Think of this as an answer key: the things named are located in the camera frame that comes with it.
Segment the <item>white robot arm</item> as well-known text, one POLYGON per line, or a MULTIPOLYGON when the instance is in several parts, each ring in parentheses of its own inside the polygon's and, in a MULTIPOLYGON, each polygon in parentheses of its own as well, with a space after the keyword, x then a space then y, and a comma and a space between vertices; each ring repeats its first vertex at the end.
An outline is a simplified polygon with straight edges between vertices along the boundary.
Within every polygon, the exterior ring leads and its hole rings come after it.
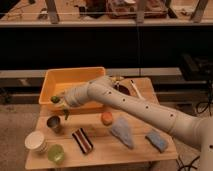
POLYGON ((197 171, 213 171, 213 116, 190 116, 146 99, 125 95, 114 85, 112 77, 101 76, 70 87, 59 97, 68 109, 96 101, 122 110, 199 150, 197 171))

